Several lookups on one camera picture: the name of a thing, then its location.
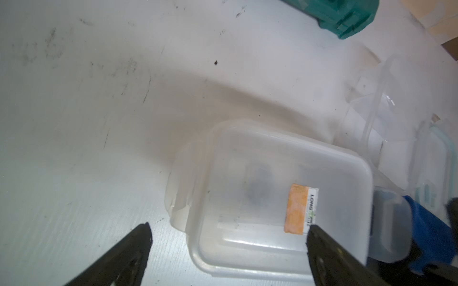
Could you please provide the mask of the clear lunch box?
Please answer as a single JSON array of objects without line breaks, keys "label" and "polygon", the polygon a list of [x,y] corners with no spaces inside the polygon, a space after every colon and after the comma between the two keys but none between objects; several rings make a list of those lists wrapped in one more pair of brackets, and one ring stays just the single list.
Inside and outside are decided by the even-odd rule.
[{"label": "clear lunch box", "polygon": [[[299,186],[308,209],[305,226],[291,234],[287,203]],[[311,224],[361,263],[410,252],[408,202],[375,187],[362,157],[251,120],[219,123],[177,153],[165,207],[194,264],[213,276],[311,281]]]},{"label": "clear lunch box", "polygon": [[393,55],[349,86],[334,143],[365,159],[376,186],[398,193],[409,188],[420,129],[432,114],[424,79],[417,64]]}]

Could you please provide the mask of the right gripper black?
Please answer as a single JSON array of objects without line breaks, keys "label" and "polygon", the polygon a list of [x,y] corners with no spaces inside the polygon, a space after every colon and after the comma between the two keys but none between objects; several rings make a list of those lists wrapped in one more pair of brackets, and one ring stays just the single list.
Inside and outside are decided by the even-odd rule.
[{"label": "right gripper black", "polygon": [[[456,256],[458,256],[458,199],[454,198],[446,204],[447,217],[452,229]],[[367,267],[391,286],[456,286],[458,284],[458,267],[441,262],[428,263],[419,274],[409,269],[409,264],[422,254],[413,241],[406,258],[385,263],[373,258],[367,260]]]}]

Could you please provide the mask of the green plastic tool case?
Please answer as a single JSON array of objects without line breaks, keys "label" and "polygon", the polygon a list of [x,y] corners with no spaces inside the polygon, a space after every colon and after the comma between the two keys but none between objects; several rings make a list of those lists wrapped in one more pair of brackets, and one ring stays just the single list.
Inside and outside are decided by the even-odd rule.
[{"label": "green plastic tool case", "polygon": [[283,0],[315,18],[318,25],[347,39],[365,29],[375,19],[379,0]]}]

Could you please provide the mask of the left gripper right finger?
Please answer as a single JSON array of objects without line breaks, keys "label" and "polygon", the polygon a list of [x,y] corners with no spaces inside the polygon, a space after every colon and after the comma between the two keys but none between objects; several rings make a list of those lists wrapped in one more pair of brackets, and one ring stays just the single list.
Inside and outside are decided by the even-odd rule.
[{"label": "left gripper right finger", "polygon": [[386,286],[318,225],[307,235],[308,261],[317,286]]}]

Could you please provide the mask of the clear lunch box lid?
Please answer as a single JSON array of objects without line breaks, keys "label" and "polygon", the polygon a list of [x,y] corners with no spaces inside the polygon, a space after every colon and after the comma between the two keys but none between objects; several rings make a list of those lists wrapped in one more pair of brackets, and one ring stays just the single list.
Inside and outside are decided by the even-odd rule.
[{"label": "clear lunch box lid", "polygon": [[448,224],[446,204],[458,196],[458,132],[448,120],[424,124],[411,167],[410,196]]}]

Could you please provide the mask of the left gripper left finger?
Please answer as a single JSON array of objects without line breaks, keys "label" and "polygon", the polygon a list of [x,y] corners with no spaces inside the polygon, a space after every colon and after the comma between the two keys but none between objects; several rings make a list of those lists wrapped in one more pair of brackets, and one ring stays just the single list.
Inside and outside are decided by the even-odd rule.
[{"label": "left gripper left finger", "polygon": [[152,244],[149,223],[140,224],[67,285],[139,286]]}]

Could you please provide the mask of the blue cleaning cloth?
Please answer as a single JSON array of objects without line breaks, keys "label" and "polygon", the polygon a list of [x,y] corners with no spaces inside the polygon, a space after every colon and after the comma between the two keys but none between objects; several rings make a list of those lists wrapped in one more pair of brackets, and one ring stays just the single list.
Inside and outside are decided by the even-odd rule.
[{"label": "blue cleaning cloth", "polygon": [[409,269],[422,274],[428,263],[452,264],[456,256],[452,229],[408,195],[404,199],[412,212],[412,238],[422,254],[409,264]]}]

